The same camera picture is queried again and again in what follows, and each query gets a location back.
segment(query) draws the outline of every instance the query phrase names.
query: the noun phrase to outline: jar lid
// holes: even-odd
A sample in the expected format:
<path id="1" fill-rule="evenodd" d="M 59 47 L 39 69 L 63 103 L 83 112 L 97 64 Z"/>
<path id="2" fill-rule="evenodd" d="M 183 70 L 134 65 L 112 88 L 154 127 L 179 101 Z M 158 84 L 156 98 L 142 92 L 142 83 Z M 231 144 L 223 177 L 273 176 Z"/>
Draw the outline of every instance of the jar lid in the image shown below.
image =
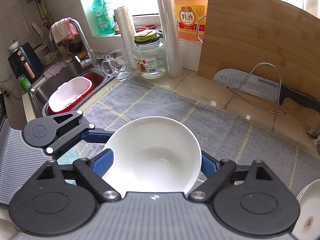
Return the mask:
<path id="1" fill-rule="evenodd" d="M 137 45 L 146 45 L 146 44 L 150 44 L 150 43 L 153 43 L 153 42 L 156 42 L 160 39 L 160 35 L 159 34 L 156 34 L 156 37 L 152 40 L 149 40 L 149 41 L 134 41 L 135 44 Z"/>
<path id="2" fill-rule="evenodd" d="M 144 30 L 134 35 L 135 41 L 149 41 L 157 37 L 156 30 Z"/>

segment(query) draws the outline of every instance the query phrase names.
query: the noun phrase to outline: plastic bag roll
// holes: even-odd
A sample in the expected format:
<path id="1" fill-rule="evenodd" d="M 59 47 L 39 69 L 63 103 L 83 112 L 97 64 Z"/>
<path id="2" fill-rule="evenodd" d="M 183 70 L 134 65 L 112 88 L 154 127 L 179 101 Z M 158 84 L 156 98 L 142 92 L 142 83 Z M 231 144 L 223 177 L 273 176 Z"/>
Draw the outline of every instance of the plastic bag roll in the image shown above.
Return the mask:
<path id="1" fill-rule="evenodd" d="M 114 12 L 118 22 L 124 48 L 128 51 L 129 54 L 131 68 L 138 68 L 137 63 L 135 62 L 132 56 L 132 50 L 135 46 L 133 37 L 136 34 L 133 25 L 133 18 L 129 14 L 127 6 L 115 9 Z"/>
<path id="2" fill-rule="evenodd" d="M 169 76 L 179 77 L 182 74 L 182 67 L 174 0 L 157 1 Z"/>

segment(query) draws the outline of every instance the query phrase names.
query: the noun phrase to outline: gray ridged panel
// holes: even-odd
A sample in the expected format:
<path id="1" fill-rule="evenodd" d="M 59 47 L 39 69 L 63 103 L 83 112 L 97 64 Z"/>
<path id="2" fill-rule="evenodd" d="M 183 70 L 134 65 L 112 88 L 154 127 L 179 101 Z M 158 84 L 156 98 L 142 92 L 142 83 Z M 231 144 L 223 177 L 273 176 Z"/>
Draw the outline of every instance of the gray ridged panel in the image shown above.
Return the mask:
<path id="1" fill-rule="evenodd" d="M 17 233 L 12 240 L 244 240 L 220 225 L 204 204 L 186 200 L 182 193 L 127 193 L 116 203 L 103 203 L 96 216 L 80 229 L 56 237 Z M 273 237 L 293 240 L 286 234 Z"/>
<path id="2" fill-rule="evenodd" d="M 8 205 L 14 193 L 51 157 L 26 144 L 22 131 L 12 129 L 8 119 L 0 132 L 0 203 Z"/>

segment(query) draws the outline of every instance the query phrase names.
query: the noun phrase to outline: orange liquid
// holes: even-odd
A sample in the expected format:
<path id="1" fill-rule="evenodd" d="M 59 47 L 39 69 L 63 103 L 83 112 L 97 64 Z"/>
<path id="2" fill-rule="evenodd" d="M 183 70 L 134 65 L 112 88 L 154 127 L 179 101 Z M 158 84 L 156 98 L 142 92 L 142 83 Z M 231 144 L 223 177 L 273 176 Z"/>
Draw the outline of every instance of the orange liquid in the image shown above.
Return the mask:
<path id="1" fill-rule="evenodd" d="M 203 5 L 204 14 L 207 14 L 208 0 L 174 0 L 174 3 L 181 4 L 181 5 Z M 199 34 L 199 37 L 201 38 L 201 40 L 203 40 L 203 35 Z M 180 40 L 183 40 L 183 41 L 192 41 L 192 42 L 200 43 L 200 41 L 197 39 L 196 32 L 185 33 L 185 32 L 179 31 L 179 38 Z"/>

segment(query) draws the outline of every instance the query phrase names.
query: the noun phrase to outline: yellow and red label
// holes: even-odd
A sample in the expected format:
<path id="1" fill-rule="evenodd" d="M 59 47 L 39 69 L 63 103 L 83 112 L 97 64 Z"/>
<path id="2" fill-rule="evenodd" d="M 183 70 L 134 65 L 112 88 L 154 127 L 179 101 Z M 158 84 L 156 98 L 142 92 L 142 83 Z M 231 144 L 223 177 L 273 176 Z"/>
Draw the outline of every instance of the yellow and red label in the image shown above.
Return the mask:
<path id="1" fill-rule="evenodd" d="M 179 32 L 196 33 L 197 23 L 204 15 L 203 5 L 176 4 Z M 201 20 L 199 34 L 204 34 L 205 19 Z"/>

